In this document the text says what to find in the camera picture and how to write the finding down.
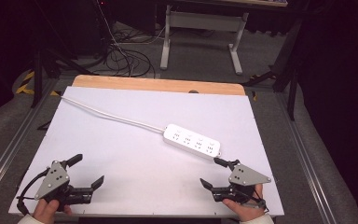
sleeve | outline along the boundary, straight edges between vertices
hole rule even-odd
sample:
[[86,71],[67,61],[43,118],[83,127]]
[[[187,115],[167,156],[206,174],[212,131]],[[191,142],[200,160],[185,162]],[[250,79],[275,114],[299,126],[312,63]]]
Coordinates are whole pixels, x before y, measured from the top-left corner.
[[43,222],[34,219],[28,214],[25,217],[23,217],[18,224],[43,224]]
[[240,224],[274,224],[269,214],[264,214],[262,217],[255,218],[250,221],[240,222]]

table leg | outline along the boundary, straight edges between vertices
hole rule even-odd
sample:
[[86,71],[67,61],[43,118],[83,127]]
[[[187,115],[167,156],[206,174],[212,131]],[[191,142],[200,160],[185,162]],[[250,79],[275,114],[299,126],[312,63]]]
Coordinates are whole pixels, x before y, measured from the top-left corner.
[[283,45],[275,60],[275,63],[271,67],[271,70],[255,79],[251,79],[248,82],[241,83],[241,85],[250,87],[268,78],[275,76],[277,77],[277,81],[275,81],[273,89],[274,91],[277,91],[276,84],[280,83],[280,80],[282,79],[281,74],[284,72],[284,69],[288,66],[289,58],[292,54],[292,50],[296,43],[297,35],[301,27],[301,22],[302,22],[301,19],[297,19],[295,24],[293,24],[293,26],[290,28],[290,31],[283,42]]
[[228,45],[228,49],[231,54],[231,59],[234,64],[235,74],[237,74],[237,75],[242,75],[242,68],[241,68],[240,59],[238,58],[237,48],[238,48],[238,45],[240,44],[242,34],[243,34],[243,29],[245,28],[245,24],[248,20],[248,15],[249,15],[249,13],[243,13],[242,20],[240,22],[240,26],[238,27],[235,42],[234,42],[234,44]]
[[168,68],[168,58],[170,56],[170,19],[171,19],[171,6],[167,6],[165,13],[165,37],[164,46],[162,47],[161,64],[159,67],[162,70]]

metal rail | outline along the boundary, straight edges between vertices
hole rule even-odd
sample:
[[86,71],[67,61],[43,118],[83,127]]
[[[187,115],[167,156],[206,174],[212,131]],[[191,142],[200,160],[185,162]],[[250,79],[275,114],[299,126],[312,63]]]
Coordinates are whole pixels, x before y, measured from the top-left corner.
[[49,79],[46,82],[46,88],[43,92],[43,97],[40,100],[39,104],[37,104],[34,108],[31,108],[27,113],[24,121],[22,122],[20,128],[15,133],[14,137],[10,141],[7,149],[2,154],[0,158],[0,182],[5,175],[9,165],[13,161],[14,157],[16,156],[17,152],[21,148],[22,143],[24,142],[28,132],[30,131],[30,127],[39,113],[40,109],[42,108],[43,103],[48,98],[48,94],[53,90],[55,84],[57,83],[57,79]]
[[285,101],[284,95],[282,93],[276,93],[276,97],[278,99],[281,110],[284,113],[286,122],[289,125],[290,132],[296,143],[297,156],[300,160],[301,166],[308,180],[308,183],[310,184],[310,191],[312,192],[312,195],[318,206],[319,212],[321,213],[322,219],[325,224],[337,223],[333,211],[331,210],[331,207],[329,205],[329,202],[325,197],[321,182],[319,181],[319,178],[316,175],[315,170],[313,169],[312,162],[310,161],[310,157],[301,139],[296,123],[290,119],[289,114],[287,113],[286,110],[287,102]]

power strip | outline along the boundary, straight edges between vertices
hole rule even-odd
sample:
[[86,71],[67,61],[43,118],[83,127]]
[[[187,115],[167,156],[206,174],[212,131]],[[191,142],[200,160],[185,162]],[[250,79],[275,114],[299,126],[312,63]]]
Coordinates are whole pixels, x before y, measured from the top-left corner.
[[213,160],[221,155],[220,143],[202,134],[191,132],[175,124],[169,124],[163,134],[164,142],[187,152]]

black cable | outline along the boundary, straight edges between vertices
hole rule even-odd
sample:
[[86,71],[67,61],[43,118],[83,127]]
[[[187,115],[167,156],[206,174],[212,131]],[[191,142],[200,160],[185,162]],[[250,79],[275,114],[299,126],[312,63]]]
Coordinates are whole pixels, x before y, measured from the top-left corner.
[[[117,55],[116,55],[116,53],[115,53],[114,50],[112,50],[111,56],[110,56],[110,58],[112,59],[112,61],[117,64],[117,69],[111,68],[111,67],[109,66],[109,63],[106,63],[106,66],[107,66],[109,69],[111,69],[111,70],[117,71],[117,74],[118,74],[119,71],[124,70],[124,69],[127,68],[127,67],[130,69],[129,57],[128,57],[127,55],[124,55],[124,54],[121,52],[122,49],[119,50],[119,51],[120,51],[120,54],[123,55],[123,58],[117,59]],[[120,63],[121,61],[123,61],[123,60],[126,60],[127,66],[121,68],[119,63]]]
[[118,47],[118,51],[120,52],[120,54],[123,55],[123,57],[126,59],[127,67],[129,68],[129,74],[130,74],[131,67],[130,67],[130,62],[129,62],[129,59],[127,57],[127,54],[125,54],[123,52],[123,50],[119,46],[117,46],[117,47]]
[[[146,43],[146,42],[155,38],[152,35],[145,34],[144,32],[137,31],[137,33],[135,33],[134,35],[132,34],[132,32],[134,32],[134,30],[132,30],[132,29],[121,29],[121,30],[114,32],[114,37],[116,37],[116,41],[118,43]],[[133,38],[138,37],[138,36],[144,36],[144,37],[148,37],[148,38],[143,41],[133,41],[132,40]]]
[[[124,50],[124,51],[126,52],[126,54],[128,54],[128,55],[130,55],[130,56],[132,56],[132,57],[134,57],[134,58],[136,58],[136,59],[138,59],[138,60],[141,60],[141,61],[144,61],[144,62],[148,62],[148,65],[149,65],[148,68],[147,68],[147,70],[146,70],[145,72],[141,73],[140,75],[136,75],[136,76],[133,76],[132,74],[129,74],[129,77],[140,77],[140,76],[142,76],[142,75],[145,75],[145,74],[150,70],[151,62],[148,60],[148,58],[147,58],[143,53],[141,53],[141,52],[139,52],[139,51],[135,51],[135,50],[129,50],[129,49],[122,49],[122,50]],[[129,53],[129,52],[135,52],[135,53],[141,54],[141,55],[143,55],[144,57],[146,57],[147,61],[144,60],[144,59],[142,59],[142,58],[140,58],[140,57],[137,57],[136,55],[131,54],[131,53]]]
[[20,177],[20,181],[19,181],[19,183],[18,183],[17,186],[16,186],[16,194],[17,194],[17,192],[19,192],[21,182],[22,182],[22,180],[24,179],[25,174],[27,173],[28,169],[30,168],[30,165],[28,165],[27,169],[25,169],[25,171],[22,173],[22,175],[21,175],[21,177]]
[[141,75],[137,75],[137,76],[133,76],[133,77],[139,77],[139,76],[142,76],[142,75],[147,74],[147,72],[150,71],[150,68],[153,68],[154,77],[156,77],[156,71],[155,71],[155,69],[154,69],[154,66],[152,65],[152,63],[150,62],[149,58],[148,58],[146,55],[144,55],[143,53],[141,53],[141,52],[139,52],[139,51],[135,51],[135,50],[126,49],[126,51],[135,52],[135,53],[141,54],[142,56],[144,56],[144,57],[146,58],[146,60],[144,60],[144,59],[142,59],[142,58],[139,58],[139,57],[137,57],[137,56],[135,56],[135,55],[129,53],[129,55],[131,55],[131,56],[133,56],[133,57],[135,57],[135,58],[137,58],[137,59],[139,59],[139,60],[141,60],[141,61],[147,62],[148,65],[149,65],[148,68],[147,68],[147,70],[146,70],[145,72],[143,72]]
[[17,199],[19,199],[19,201],[17,202],[17,208],[20,210],[20,212],[22,212],[23,215],[26,216],[27,214],[30,214],[30,212],[28,211],[28,208],[25,206],[25,203],[24,203],[24,199],[29,199],[27,197],[24,197],[25,193],[34,184],[34,182],[36,182],[36,180],[38,180],[42,176],[47,175],[49,169],[50,168],[46,169],[44,172],[40,173],[33,180],[31,180],[31,182],[29,182],[28,185],[25,186],[25,188],[22,191],[21,195],[19,197],[17,197]]
[[109,65],[109,62],[107,60],[107,58],[104,60],[103,64],[105,64],[109,70],[107,69],[98,69],[98,70],[94,70],[93,72],[105,72],[105,71],[117,71],[116,74],[118,74],[118,71],[120,71],[122,68],[120,68],[120,64],[118,63],[118,60],[117,60],[117,55],[115,54],[115,50],[113,48],[111,48],[108,52],[108,55],[110,56],[110,59],[112,62],[115,62],[117,64],[117,69],[116,68],[113,68]]

